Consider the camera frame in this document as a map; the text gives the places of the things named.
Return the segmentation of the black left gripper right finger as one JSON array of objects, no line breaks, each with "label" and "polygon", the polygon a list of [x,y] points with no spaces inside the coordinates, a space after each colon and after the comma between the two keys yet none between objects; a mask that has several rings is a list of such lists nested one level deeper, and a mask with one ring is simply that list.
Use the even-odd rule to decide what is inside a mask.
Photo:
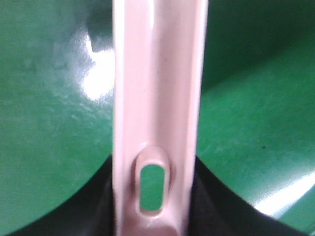
[{"label": "black left gripper right finger", "polygon": [[304,236],[273,217],[293,205],[301,190],[311,187],[303,177],[252,206],[220,181],[197,157],[191,190],[190,236]]}]

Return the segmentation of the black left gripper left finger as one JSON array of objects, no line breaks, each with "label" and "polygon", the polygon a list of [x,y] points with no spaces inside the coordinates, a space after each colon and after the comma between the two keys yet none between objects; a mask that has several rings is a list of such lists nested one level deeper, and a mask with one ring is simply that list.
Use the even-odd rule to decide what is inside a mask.
[{"label": "black left gripper left finger", "polygon": [[113,236],[112,155],[68,200],[11,236]]}]

